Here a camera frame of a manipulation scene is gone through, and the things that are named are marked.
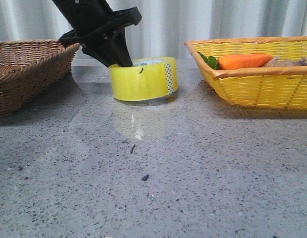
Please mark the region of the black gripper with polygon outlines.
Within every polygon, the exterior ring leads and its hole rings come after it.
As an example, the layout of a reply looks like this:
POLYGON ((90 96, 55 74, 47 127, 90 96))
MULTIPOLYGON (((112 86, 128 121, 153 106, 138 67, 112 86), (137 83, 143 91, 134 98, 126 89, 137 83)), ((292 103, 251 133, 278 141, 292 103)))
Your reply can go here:
POLYGON ((133 66, 125 28, 142 20, 137 7, 113 11, 105 0, 55 0, 53 3, 72 27, 59 38, 63 46, 80 43, 85 54, 106 67, 133 66))

